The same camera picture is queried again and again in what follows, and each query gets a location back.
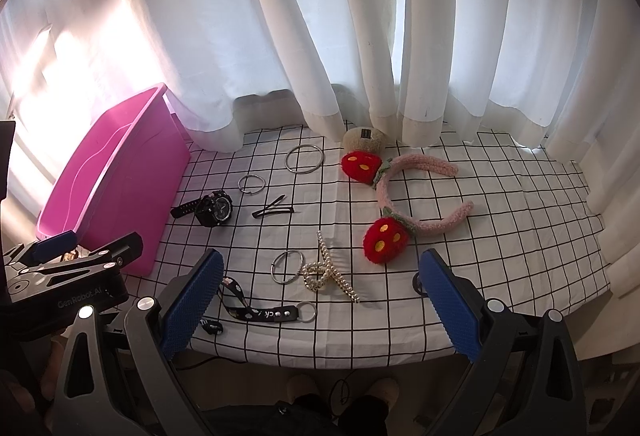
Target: table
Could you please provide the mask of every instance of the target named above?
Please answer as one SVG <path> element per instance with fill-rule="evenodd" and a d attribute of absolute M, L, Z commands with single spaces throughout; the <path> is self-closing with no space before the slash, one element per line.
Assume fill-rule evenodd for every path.
<path fill-rule="evenodd" d="M 292 174 L 286 153 L 300 143 L 324 152 L 324 165 L 308 174 Z M 233 199 L 230 222 L 213 229 L 193 215 L 168 218 L 156 266 L 146 278 L 128 276 L 134 298 L 158 294 L 176 275 L 189 272 L 206 247 L 225 258 L 232 276 L 254 307 L 311 301 L 318 310 L 312 323 L 246 323 L 235 320 L 214 298 L 207 318 L 220 319 L 224 333 L 209 336 L 200 327 L 191 348 L 238 361 L 295 368 L 368 368 L 393 366 L 452 353 L 453 349 L 429 299 L 412 288 L 418 256 L 436 248 L 456 275 L 470 279 L 486 298 L 497 297 L 514 311 L 541 315 L 551 307 L 564 313 L 608 289 L 606 265 L 595 234 L 601 218 L 586 207 L 584 178 L 574 163 L 550 161 L 542 148 L 514 145 L 511 137 L 482 129 L 473 144 L 463 143 L 444 124 L 440 145 L 412 149 L 388 147 L 384 157 L 411 151 L 455 162 L 456 178 L 404 171 L 390 185 L 396 206 L 420 219 L 439 219 L 463 199 L 475 208 L 467 221 L 436 238 L 419 238 L 404 253 L 379 266 L 365 259 L 362 238 L 379 216 L 374 190 L 349 181 L 340 169 L 340 145 L 307 127 L 260 130 L 244 137 L 235 153 L 211 153 L 190 145 L 191 161 L 174 205 L 223 188 Z M 292 155 L 298 167 L 312 167 L 317 152 Z M 251 172 L 265 179 L 265 190 L 242 194 L 238 180 Z M 256 179 L 248 184 L 257 185 Z M 254 219 L 280 194 L 292 203 L 292 215 Z M 353 304 L 329 283 L 318 293 L 299 277 L 287 286 L 273 282 L 270 266 L 286 249 L 307 261 L 318 260 L 316 232 L 321 229 L 334 264 L 361 297 Z M 282 270 L 291 277 L 299 258 L 290 256 Z M 225 302 L 237 305 L 225 293 Z M 303 307 L 306 315 L 311 313 Z"/>

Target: pink knitted headband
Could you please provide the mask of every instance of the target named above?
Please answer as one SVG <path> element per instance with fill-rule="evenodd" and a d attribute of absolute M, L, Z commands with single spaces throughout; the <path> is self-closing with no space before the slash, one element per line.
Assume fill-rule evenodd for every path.
<path fill-rule="evenodd" d="M 409 153 L 383 163 L 379 156 L 372 153 L 353 151 L 342 158 L 341 165 L 348 176 L 376 188 L 382 217 L 370 226 L 363 240 L 364 254 L 373 263 L 387 263 L 404 251 L 409 234 L 434 236 L 453 229 L 474 207 L 471 201 L 467 201 L 444 219 L 426 221 L 415 220 L 394 209 L 388 184 L 391 177 L 403 169 L 422 169 L 446 176 L 458 174 L 458 166 L 434 156 Z"/>

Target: black lanyard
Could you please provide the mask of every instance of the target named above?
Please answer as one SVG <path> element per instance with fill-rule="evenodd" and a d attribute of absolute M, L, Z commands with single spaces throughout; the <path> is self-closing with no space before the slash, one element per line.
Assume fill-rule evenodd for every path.
<path fill-rule="evenodd" d="M 227 306 L 223 300 L 222 290 L 218 289 L 220 302 L 225 307 L 225 310 L 231 317 L 238 320 L 247 322 L 311 322 L 316 318 L 316 307 L 309 301 L 301 301 L 298 304 L 276 306 L 273 308 L 253 308 L 247 304 L 244 293 L 242 292 L 242 287 L 235 279 L 232 277 L 223 277 L 222 286 L 228 289 L 242 304 L 242 307 Z M 300 307 L 305 304 L 310 305 L 314 309 L 314 314 L 310 319 L 303 320 L 300 316 Z M 217 335 L 223 330 L 222 324 L 216 320 L 201 319 L 200 325 L 209 335 Z"/>

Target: black wristwatch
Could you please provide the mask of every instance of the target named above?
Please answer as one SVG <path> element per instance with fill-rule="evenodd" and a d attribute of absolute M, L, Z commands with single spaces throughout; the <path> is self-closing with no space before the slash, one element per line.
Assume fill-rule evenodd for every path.
<path fill-rule="evenodd" d="M 223 190 L 219 190 L 174 207 L 171 209 L 171 216 L 181 218 L 193 212 L 203 227 L 217 227 L 231 217 L 233 209 L 231 197 Z"/>

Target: keychain ring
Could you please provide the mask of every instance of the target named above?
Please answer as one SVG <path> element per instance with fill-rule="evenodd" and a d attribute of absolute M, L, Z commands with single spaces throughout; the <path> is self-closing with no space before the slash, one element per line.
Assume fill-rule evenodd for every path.
<path fill-rule="evenodd" d="M 313 309 L 314 309 L 314 314 L 313 314 L 313 315 L 311 315 L 311 318 L 310 318 L 310 319 L 303 319 L 303 318 L 301 318 L 301 317 L 300 317 L 300 307 L 301 307 L 301 306 L 303 306 L 303 305 L 305 305 L 305 304 L 308 304 L 311 308 L 313 308 Z M 312 321 L 314 321 L 314 320 L 316 319 L 316 317 L 318 316 L 318 310 L 316 309 L 316 307 L 314 306 L 314 304 L 313 304 L 312 302 L 309 302 L 309 301 L 300 301 L 298 304 L 296 304 L 296 308 L 298 308 L 298 320 L 299 320 L 300 322 L 312 322 Z"/>
<path fill-rule="evenodd" d="M 420 297 L 429 296 L 429 294 L 424 291 L 424 286 L 422 286 L 422 283 L 420 282 L 420 272 L 415 273 L 414 278 L 411 280 L 411 285 Z"/>
<path fill-rule="evenodd" d="M 300 256 L 300 267 L 299 267 L 298 271 L 290 279 L 287 279 L 286 281 L 278 281 L 276 279 L 276 276 L 273 274 L 273 271 L 278 266 L 278 262 L 283 257 L 286 257 L 288 254 L 298 254 Z M 276 256 L 276 258 L 273 260 L 273 263 L 271 263 L 271 278 L 274 280 L 274 282 L 278 283 L 279 285 L 283 285 L 283 286 L 284 285 L 288 285 L 289 283 L 292 283 L 293 281 L 295 281 L 295 279 L 300 275 L 300 271 L 302 270 L 302 267 L 304 267 L 304 266 L 305 266 L 305 255 L 302 252 L 295 251 L 295 250 L 284 251 L 284 252 L 278 254 Z"/>
<path fill-rule="evenodd" d="M 257 178 L 258 180 L 260 180 L 262 182 L 262 187 L 260 187 L 257 191 L 248 191 L 246 189 L 246 187 L 244 185 L 242 185 L 242 182 L 247 180 L 248 178 Z M 261 176 L 258 176 L 257 174 L 245 174 L 240 180 L 238 180 L 238 188 L 240 190 L 240 192 L 244 193 L 244 194 L 258 194 L 262 189 L 264 189 L 264 187 L 267 185 L 267 182 L 265 182 L 264 178 Z"/>
<path fill-rule="evenodd" d="M 320 160 L 311 169 L 293 169 L 289 165 L 289 156 L 291 156 L 294 152 L 299 150 L 301 147 L 312 147 L 318 153 L 320 153 Z M 284 165 L 285 165 L 285 167 L 287 168 L 287 170 L 289 172 L 292 172 L 294 174 L 306 174 L 308 172 L 314 172 L 316 169 L 318 169 L 318 167 L 320 167 L 322 165 L 323 162 L 324 162 L 324 153 L 322 152 L 322 149 L 320 149 L 317 145 L 313 145 L 312 143 L 301 143 L 300 145 L 296 145 L 296 146 L 292 147 L 289 150 L 289 153 L 287 153 L 287 156 L 284 157 Z"/>

